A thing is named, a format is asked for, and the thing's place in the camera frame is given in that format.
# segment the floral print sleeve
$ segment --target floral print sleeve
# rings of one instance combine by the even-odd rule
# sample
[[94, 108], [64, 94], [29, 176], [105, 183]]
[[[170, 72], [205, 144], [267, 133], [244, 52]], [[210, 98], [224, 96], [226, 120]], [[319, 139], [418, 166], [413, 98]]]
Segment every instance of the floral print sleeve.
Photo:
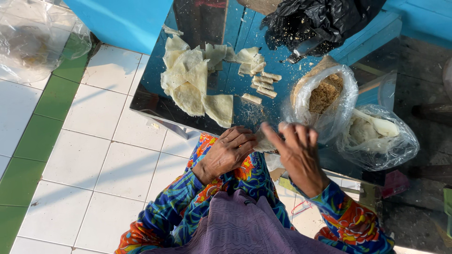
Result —
[[295, 230], [270, 178], [264, 154], [250, 154], [240, 167], [202, 186], [192, 168], [207, 154], [216, 137], [201, 134], [185, 172], [150, 202], [120, 239], [116, 254], [138, 254], [147, 249], [177, 247], [188, 243], [199, 221], [209, 214], [218, 191], [232, 195], [242, 189], [255, 200], [265, 197], [281, 224]]
[[204, 186], [191, 170], [177, 177], [138, 214], [137, 221], [121, 236], [115, 254], [137, 254], [171, 246], [174, 238], [170, 232], [181, 222], [186, 207], [202, 189]]
[[394, 240], [383, 233], [376, 214], [355, 202], [335, 182], [331, 181], [321, 194], [310, 200], [318, 206], [327, 224], [315, 239], [350, 254], [392, 251]]

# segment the black plastic bag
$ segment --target black plastic bag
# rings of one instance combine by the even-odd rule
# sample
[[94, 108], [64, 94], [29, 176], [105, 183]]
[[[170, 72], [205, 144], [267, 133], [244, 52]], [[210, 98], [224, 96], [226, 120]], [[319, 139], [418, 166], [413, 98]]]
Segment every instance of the black plastic bag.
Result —
[[322, 56], [340, 47], [380, 12], [386, 0], [284, 0], [267, 15], [265, 42], [270, 50], [281, 45], [293, 51], [314, 36], [325, 41], [308, 55]]

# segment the crumb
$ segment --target crumb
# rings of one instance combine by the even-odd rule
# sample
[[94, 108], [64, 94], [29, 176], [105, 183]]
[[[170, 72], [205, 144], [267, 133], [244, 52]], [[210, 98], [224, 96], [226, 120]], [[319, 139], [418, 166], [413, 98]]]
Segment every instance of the crumb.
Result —
[[339, 97], [344, 81], [336, 74], [331, 74], [322, 80], [319, 87], [311, 92], [309, 111], [323, 114], [325, 110]]

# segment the woman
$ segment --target woman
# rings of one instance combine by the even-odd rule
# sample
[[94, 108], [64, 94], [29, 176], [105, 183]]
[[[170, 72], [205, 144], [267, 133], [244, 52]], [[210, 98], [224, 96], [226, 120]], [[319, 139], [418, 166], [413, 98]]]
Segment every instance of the woman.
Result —
[[267, 123], [262, 129], [292, 185], [321, 212], [327, 226], [315, 240], [291, 224], [264, 155], [252, 150], [256, 136], [235, 126], [219, 138], [201, 134], [184, 174], [140, 212], [116, 253], [392, 252], [377, 216], [320, 169], [314, 130], [282, 122], [283, 141]]

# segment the blue wall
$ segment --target blue wall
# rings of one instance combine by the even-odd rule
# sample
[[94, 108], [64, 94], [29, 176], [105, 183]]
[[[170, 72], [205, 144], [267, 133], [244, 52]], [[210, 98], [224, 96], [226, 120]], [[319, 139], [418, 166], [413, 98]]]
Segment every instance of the blue wall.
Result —
[[[65, 0], [104, 43], [151, 54], [172, 0]], [[452, 0], [388, 0], [402, 34], [452, 48]]]
[[402, 34], [452, 48], [452, 0], [387, 0], [383, 9], [402, 16]]
[[65, 0], [100, 41], [151, 54], [172, 0]]

